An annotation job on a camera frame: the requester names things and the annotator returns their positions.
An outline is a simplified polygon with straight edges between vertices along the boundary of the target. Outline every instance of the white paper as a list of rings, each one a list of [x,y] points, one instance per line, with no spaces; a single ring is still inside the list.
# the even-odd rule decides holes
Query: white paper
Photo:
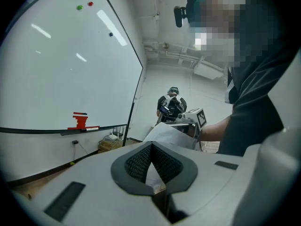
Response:
[[[194,149],[197,140],[161,122],[147,135],[144,141],[167,142],[172,145]]]

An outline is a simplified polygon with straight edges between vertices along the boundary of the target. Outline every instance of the wall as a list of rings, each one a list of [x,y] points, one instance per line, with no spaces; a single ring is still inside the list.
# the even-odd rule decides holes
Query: wall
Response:
[[[69,136],[0,133],[1,172],[7,181],[13,181],[56,168],[73,161],[73,140],[78,140],[88,153],[92,153],[109,133],[96,131]],[[75,159],[85,155],[76,144]]]
[[[135,8],[132,0],[110,0],[118,14],[144,67],[146,56],[135,22]],[[0,133],[0,166],[7,181],[25,178],[73,160],[71,141],[78,140],[88,153],[97,150],[97,143],[110,131],[91,132],[81,135],[61,136],[60,134],[25,135]],[[76,156],[85,151],[76,145]]]
[[[158,99],[172,86],[179,88],[187,102],[187,111],[204,108],[207,124],[215,124],[231,114],[232,105],[224,102],[226,85],[222,80],[210,80],[192,74],[191,70],[166,65],[148,65],[142,85],[139,105],[135,111],[128,137],[144,140],[157,122]]]

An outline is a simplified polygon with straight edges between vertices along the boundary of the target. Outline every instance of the white panel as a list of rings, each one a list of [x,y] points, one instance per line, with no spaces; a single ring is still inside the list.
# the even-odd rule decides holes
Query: white panel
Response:
[[[198,63],[198,65],[194,68],[194,73],[209,78],[211,80],[214,80],[217,77],[220,78],[223,75],[222,72],[202,63]]]
[[[0,56],[0,127],[67,129],[73,112],[86,126],[127,123],[142,67],[106,0],[39,0]]]

